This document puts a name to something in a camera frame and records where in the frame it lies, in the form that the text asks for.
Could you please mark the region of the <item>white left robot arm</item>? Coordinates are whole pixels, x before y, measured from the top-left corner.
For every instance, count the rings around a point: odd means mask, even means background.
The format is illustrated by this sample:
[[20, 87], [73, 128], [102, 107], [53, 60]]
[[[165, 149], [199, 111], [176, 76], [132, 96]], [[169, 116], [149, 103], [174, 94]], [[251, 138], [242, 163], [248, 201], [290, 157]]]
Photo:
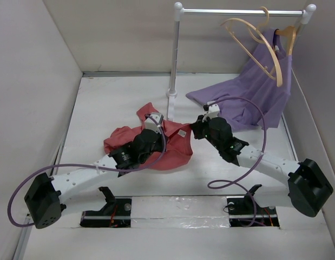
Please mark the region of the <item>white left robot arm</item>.
[[155, 152], [166, 150], [167, 138], [161, 125], [155, 130], [143, 129], [130, 141], [105, 155], [92, 165], [76, 165], [76, 170], [50, 177], [44, 170], [38, 172], [31, 183], [24, 201], [37, 229], [51, 226], [63, 215], [88, 211], [85, 190], [95, 186], [101, 193], [96, 211], [103, 215], [113, 212], [115, 197], [99, 183], [119, 178], [127, 173], [145, 168], [145, 162]]

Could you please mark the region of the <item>red t shirt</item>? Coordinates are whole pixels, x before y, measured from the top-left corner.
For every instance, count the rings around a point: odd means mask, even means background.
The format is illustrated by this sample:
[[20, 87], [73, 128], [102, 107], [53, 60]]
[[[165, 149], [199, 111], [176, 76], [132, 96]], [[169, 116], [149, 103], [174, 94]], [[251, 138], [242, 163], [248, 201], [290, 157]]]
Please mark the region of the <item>red t shirt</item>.
[[[123, 126], [115, 129], [110, 137], [104, 139], [104, 152], [109, 154], [122, 145], [133, 141], [134, 138], [140, 134], [143, 126], [130, 128]], [[172, 122], [168, 120], [163, 121], [163, 130], [167, 137], [166, 151], [163, 157], [155, 164], [152, 163], [159, 157], [160, 152], [153, 153], [148, 160], [139, 166], [143, 168], [149, 166], [150, 169], [157, 171], [168, 171], [188, 164], [193, 150], [191, 147], [191, 128], [185, 123]]]

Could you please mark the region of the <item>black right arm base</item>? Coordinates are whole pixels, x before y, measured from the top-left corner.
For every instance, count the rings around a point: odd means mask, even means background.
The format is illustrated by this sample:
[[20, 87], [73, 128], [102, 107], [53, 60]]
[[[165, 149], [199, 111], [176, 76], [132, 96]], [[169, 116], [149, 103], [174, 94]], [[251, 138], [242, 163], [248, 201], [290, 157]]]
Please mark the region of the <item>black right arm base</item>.
[[246, 227], [255, 217], [251, 227], [279, 227], [277, 211], [274, 208], [260, 207], [257, 203], [254, 216], [254, 204], [248, 194], [227, 197], [227, 205], [223, 211], [229, 216], [230, 227]]

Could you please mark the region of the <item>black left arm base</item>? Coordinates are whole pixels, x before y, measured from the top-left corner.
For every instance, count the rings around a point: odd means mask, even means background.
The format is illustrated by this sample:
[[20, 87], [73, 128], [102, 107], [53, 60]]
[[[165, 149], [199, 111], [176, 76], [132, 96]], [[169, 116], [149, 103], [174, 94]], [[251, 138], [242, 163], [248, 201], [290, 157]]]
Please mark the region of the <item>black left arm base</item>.
[[108, 187], [99, 187], [106, 203], [98, 211], [84, 211], [80, 220], [83, 228], [130, 228], [132, 197], [115, 197]]

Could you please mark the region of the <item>light wooden hanger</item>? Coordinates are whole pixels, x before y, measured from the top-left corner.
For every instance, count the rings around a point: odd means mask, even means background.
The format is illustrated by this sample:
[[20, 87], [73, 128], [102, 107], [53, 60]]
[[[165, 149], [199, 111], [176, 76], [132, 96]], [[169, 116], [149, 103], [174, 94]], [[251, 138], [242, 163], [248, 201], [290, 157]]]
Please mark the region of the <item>light wooden hanger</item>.
[[[220, 24], [223, 27], [230, 37], [241, 47], [241, 49], [251, 58], [251, 60], [256, 64], [261, 71], [271, 80], [275, 82], [277, 87], [283, 86], [283, 72], [278, 61], [277, 55], [275, 54], [272, 44], [268, 42], [268, 39], [260, 31], [263, 27], [268, 25], [270, 20], [270, 15], [268, 9], [264, 6], [260, 7], [260, 10], [264, 12], [265, 20], [259, 23], [257, 26], [254, 26], [250, 22], [242, 18], [229, 18]], [[246, 46], [237, 38], [233, 24], [239, 23], [244, 25], [247, 29], [250, 37], [258, 44], [258, 47], [263, 47], [263, 51], [268, 55], [268, 59], [272, 62], [271, 66], [268, 66], [268, 61], [261, 62], [259, 61], [258, 54], [255, 54], [254, 51], [249, 51]]]

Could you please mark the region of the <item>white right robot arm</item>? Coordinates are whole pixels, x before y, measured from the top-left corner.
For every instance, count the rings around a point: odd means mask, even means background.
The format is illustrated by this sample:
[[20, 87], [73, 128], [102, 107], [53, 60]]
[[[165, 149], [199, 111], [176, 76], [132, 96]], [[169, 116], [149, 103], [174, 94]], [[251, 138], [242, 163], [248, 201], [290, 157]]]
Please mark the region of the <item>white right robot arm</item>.
[[282, 184], [276, 187], [254, 185], [252, 195], [244, 199], [244, 207], [250, 213], [263, 207], [281, 206], [315, 217], [333, 193], [333, 187], [315, 161], [291, 161], [264, 153], [234, 137], [223, 118], [200, 115], [191, 129], [196, 139], [206, 139], [226, 162], [253, 168]]

